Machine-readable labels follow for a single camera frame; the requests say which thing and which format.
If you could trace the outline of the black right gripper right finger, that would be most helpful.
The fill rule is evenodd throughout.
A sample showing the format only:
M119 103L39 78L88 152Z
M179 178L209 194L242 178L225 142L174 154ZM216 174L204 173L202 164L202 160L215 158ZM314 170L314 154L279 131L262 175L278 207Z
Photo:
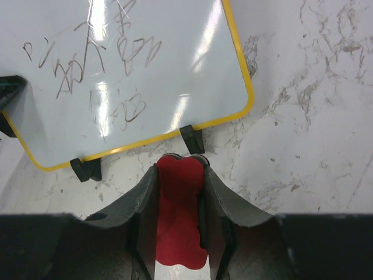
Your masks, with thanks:
M274 216L228 188L210 167L202 199L211 279L288 279L286 245Z

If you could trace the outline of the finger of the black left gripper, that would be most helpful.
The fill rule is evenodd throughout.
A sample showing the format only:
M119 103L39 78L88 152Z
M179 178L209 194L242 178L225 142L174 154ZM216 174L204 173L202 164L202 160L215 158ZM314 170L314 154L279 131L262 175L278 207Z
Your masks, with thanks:
M27 80L21 76L1 77L1 132L11 138L16 138L16 134L6 120L3 111L16 95L24 91L26 86Z

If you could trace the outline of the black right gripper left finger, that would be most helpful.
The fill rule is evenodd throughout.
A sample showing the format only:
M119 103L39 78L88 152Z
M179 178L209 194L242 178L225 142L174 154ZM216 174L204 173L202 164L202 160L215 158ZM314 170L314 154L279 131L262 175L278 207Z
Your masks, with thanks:
M134 188L85 221L104 229L125 227L125 250L135 261L140 279L154 279L159 175L152 165Z

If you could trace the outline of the red heart-shaped eraser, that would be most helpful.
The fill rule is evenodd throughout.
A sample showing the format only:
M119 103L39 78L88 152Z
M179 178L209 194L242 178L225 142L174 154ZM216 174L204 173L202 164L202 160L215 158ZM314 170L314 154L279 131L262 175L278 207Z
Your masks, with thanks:
M200 245L198 195L205 163L195 157L165 155L156 167L160 183L156 261L199 270L207 260Z

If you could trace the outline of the yellow-framed small whiteboard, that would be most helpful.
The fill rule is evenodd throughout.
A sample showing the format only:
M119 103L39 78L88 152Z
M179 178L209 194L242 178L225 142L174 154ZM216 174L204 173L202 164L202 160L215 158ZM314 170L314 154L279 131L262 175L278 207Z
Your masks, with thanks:
M246 115L254 103L229 1L2 1L4 111L45 171Z

